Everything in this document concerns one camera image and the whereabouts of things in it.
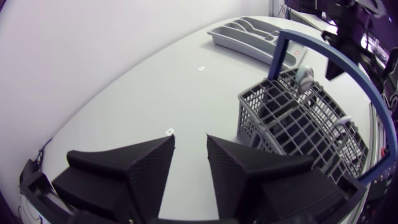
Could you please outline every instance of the gray plastic cutlery tray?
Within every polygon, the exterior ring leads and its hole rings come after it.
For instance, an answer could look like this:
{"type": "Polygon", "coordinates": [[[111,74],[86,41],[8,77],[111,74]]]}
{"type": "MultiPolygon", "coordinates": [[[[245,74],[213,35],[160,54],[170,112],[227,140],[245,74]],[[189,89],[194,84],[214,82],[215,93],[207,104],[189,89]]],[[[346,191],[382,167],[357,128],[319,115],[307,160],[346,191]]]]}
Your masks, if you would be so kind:
{"type": "MultiPolygon", "coordinates": [[[[267,22],[242,17],[208,31],[208,34],[213,37],[213,42],[217,45],[271,64],[279,30],[281,28],[267,22]]],[[[284,69],[292,69],[300,65],[306,51],[305,46],[290,42],[283,63],[284,69]]]]}

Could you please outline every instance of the dishwasher cutlery basket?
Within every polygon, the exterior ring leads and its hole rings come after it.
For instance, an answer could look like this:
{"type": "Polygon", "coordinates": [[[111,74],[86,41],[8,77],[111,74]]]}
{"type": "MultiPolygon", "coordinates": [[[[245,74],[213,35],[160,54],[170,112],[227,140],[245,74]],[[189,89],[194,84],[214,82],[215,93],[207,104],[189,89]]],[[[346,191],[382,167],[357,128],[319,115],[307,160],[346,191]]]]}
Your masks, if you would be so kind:
{"type": "Polygon", "coordinates": [[[375,179],[397,155],[391,116],[381,95],[363,72],[336,49],[313,37],[282,30],[264,81],[239,95],[238,139],[245,145],[285,155],[308,154],[337,183],[346,173],[366,184],[375,179]],[[368,148],[343,110],[317,82],[305,92],[295,81],[297,69],[279,74],[289,40],[312,48],[338,64],[361,86],[376,107],[387,133],[390,154],[369,170],[368,148]]]}

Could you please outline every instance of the cable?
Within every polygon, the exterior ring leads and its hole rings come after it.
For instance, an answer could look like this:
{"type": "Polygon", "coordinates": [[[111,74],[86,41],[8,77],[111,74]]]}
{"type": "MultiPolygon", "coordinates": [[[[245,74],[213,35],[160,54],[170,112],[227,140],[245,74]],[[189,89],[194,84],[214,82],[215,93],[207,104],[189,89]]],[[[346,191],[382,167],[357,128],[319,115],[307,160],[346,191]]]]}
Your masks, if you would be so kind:
{"type": "Polygon", "coordinates": [[[32,224],[32,222],[30,221],[29,217],[28,217],[27,214],[26,214],[26,211],[25,211],[24,207],[23,207],[22,209],[23,209],[23,211],[24,211],[24,213],[25,213],[26,219],[29,221],[30,224],[32,224]]]}
{"type": "Polygon", "coordinates": [[[284,8],[285,5],[286,5],[286,4],[283,4],[282,7],[280,7],[279,12],[278,12],[278,17],[279,17],[279,15],[280,15],[280,12],[282,12],[282,9],[284,8]]]}
{"type": "Polygon", "coordinates": [[[33,162],[33,171],[41,171],[42,170],[42,162],[43,162],[43,157],[44,157],[44,149],[47,146],[47,144],[52,140],[52,138],[50,140],[48,140],[44,146],[41,148],[41,150],[39,150],[39,153],[36,157],[36,160],[33,162]]]}
{"type": "Polygon", "coordinates": [[[285,19],[287,19],[287,14],[289,13],[287,6],[284,8],[284,10],[282,10],[282,12],[285,14],[285,19]]]}
{"type": "Polygon", "coordinates": [[[289,0],[286,0],[285,19],[290,19],[290,15],[289,15],[289,0]]]}
{"type": "Polygon", "coordinates": [[[27,204],[27,199],[25,199],[25,202],[26,202],[26,207],[27,207],[27,211],[29,212],[29,215],[30,215],[35,221],[38,221],[38,220],[40,219],[40,215],[39,215],[38,218],[33,217],[32,213],[30,212],[29,206],[28,206],[28,204],[27,204]]]}
{"type": "Polygon", "coordinates": [[[18,216],[19,216],[19,219],[22,220],[21,213],[19,212],[20,209],[21,209],[21,206],[18,207],[18,216]]]}
{"type": "Polygon", "coordinates": [[[289,19],[289,20],[291,20],[291,18],[290,18],[290,13],[292,12],[292,8],[290,7],[288,7],[288,16],[287,16],[287,18],[289,19]]]}

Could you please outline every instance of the basket handle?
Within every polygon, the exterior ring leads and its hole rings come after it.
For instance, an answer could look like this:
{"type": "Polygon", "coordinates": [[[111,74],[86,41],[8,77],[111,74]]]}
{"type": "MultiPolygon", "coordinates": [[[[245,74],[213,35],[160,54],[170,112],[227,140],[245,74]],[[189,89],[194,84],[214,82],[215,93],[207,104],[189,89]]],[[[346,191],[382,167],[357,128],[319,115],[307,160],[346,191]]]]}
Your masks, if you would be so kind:
{"type": "Polygon", "coordinates": [[[346,73],[353,77],[356,83],[360,85],[360,87],[364,90],[364,92],[373,103],[386,130],[390,153],[389,155],[383,157],[376,165],[371,167],[365,174],[363,174],[358,179],[363,184],[367,184],[370,181],[376,179],[382,173],[382,171],[387,169],[394,162],[397,157],[396,131],[389,110],[387,109],[384,100],[381,98],[380,93],[371,83],[370,79],[368,79],[367,76],[358,68],[358,66],[355,65],[348,57],[343,55],[335,48],[314,37],[310,37],[309,35],[293,30],[279,31],[278,43],[276,46],[274,59],[272,60],[271,68],[269,70],[268,79],[274,80],[278,77],[282,62],[285,58],[287,45],[290,40],[293,40],[299,44],[316,50],[317,52],[323,54],[324,56],[335,62],[337,65],[339,65],[346,73]]]}

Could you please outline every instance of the plastic grid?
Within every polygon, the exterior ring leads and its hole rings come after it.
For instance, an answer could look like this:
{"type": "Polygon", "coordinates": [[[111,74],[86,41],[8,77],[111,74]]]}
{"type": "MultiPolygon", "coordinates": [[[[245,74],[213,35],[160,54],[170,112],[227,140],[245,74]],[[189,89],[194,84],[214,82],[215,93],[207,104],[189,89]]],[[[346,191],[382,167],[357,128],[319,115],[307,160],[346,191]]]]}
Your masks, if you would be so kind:
{"type": "Polygon", "coordinates": [[[263,151],[309,154],[335,183],[347,172],[359,177],[368,149],[357,127],[350,121],[336,124],[345,114],[317,82],[299,92],[295,71],[264,80],[239,96],[238,139],[263,151]]]}

